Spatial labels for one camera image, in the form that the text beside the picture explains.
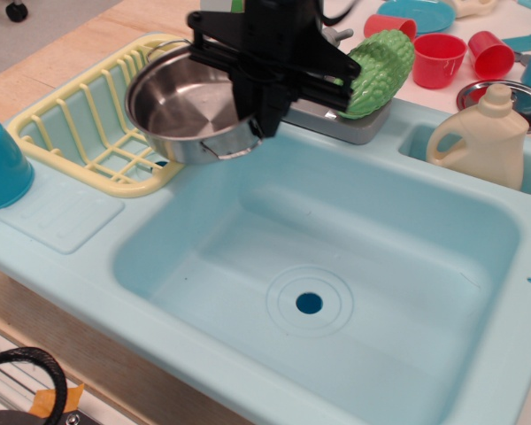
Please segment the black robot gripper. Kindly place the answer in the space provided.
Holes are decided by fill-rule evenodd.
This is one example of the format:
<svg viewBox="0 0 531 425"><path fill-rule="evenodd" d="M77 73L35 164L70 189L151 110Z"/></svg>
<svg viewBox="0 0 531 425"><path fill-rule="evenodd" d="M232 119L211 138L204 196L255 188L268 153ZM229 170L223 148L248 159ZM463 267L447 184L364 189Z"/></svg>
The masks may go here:
<svg viewBox="0 0 531 425"><path fill-rule="evenodd" d="M232 74L239 117L255 118L262 137L270 138L298 98L347 108L361 67L322 29L339 24L355 5L333 17L321 1L246 1L241 13L191 12L191 57Z"/></svg>

